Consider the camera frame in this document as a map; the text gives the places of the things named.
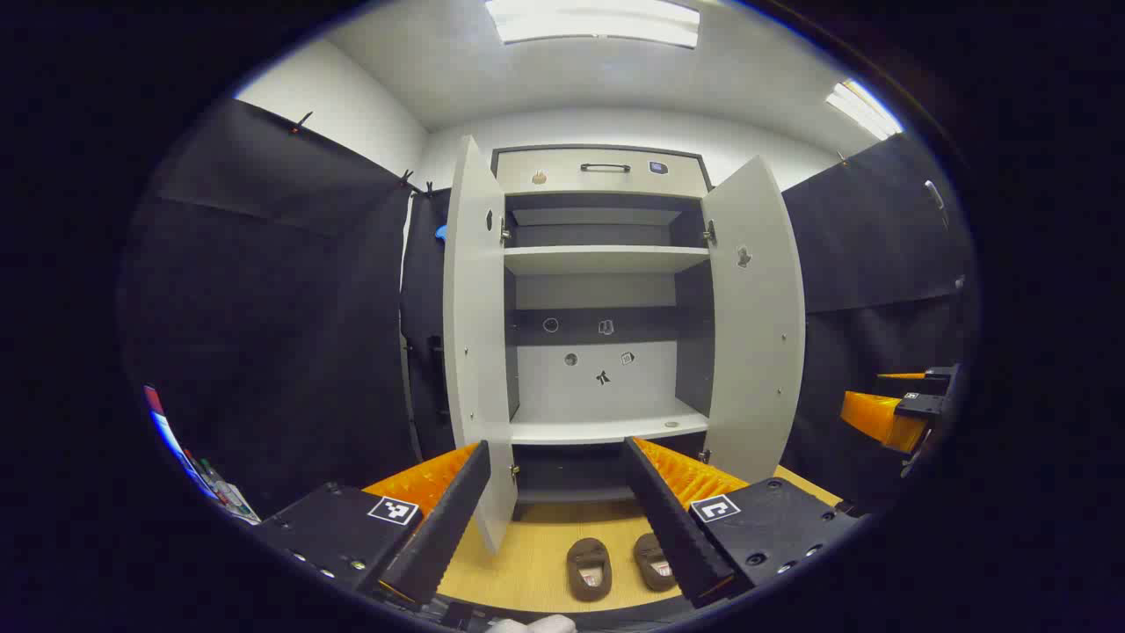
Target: cabinet door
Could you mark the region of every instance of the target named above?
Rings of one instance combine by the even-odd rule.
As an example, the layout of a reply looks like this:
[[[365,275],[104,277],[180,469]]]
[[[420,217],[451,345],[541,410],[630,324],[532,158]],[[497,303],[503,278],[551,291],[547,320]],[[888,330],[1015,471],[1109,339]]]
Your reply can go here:
[[[755,483],[789,440],[804,365],[804,290],[781,190],[756,156],[702,200],[713,223],[711,464]]]
[[[492,476],[474,516],[493,553],[504,541],[516,496],[504,378],[503,217],[504,191],[476,142],[466,136],[453,172],[446,234],[446,378],[457,446],[488,441]]]

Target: cabinet shelf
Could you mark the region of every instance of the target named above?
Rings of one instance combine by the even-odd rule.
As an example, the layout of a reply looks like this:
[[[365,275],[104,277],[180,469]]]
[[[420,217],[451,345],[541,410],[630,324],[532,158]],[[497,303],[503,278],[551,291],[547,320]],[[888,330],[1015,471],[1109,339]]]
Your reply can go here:
[[[687,246],[525,246],[504,248],[504,265],[515,274],[673,274],[708,256],[708,248]]]
[[[561,422],[557,418],[526,416],[521,408],[512,419],[512,444],[573,445],[611,444],[627,437],[656,438],[705,432],[706,416],[673,399],[662,412],[638,419],[598,421],[593,418]],[[666,423],[677,423],[667,427]]]

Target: sticker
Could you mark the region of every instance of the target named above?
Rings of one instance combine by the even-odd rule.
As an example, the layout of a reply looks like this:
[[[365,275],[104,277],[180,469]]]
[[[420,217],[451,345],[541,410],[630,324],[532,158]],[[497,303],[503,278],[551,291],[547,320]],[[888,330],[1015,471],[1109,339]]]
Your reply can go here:
[[[701,519],[703,519],[703,523],[724,519],[741,512],[734,501],[727,499],[726,495],[711,497],[710,499],[703,499],[702,501],[692,501],[692,509],[695,510],[695,514]]]
[[[414,518],[414,513],[418,512],[416,504],[399,501],[390,497],[384,497],[376,507],[367,514],[369,517],[382,519],[397,525],[406,525]]]

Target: drawer handle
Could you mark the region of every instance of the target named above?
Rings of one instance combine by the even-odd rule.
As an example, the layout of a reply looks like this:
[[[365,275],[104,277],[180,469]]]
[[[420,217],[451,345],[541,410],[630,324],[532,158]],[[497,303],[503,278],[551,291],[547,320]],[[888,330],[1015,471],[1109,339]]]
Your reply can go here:
[[[616,164],[613,162],[584,162],[578,165],[578,169],[583,171],[590,171],[591,166],[618,166],[621,169],[621,171],[624,171],[626,173],[629,173],[629,170],[632,169],[628,164]]]

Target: white cabinet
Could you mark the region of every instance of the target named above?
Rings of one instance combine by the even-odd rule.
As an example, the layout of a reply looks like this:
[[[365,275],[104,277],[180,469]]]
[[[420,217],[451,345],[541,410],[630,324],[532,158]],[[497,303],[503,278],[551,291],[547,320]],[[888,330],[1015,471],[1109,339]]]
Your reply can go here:
[[[513,445],[612,459],[626,437],[694,434],[718,468],[772,477],[800,391],[804,304],[765,162],[710,191],[698,157],[652,150],[519,148],[494,157],[496,177],[487,165],[465,137],[443,310],[456,442],[490,445],[476,513],[488,548],[520,497]],[[531,188],[537,171],[554,189]]]

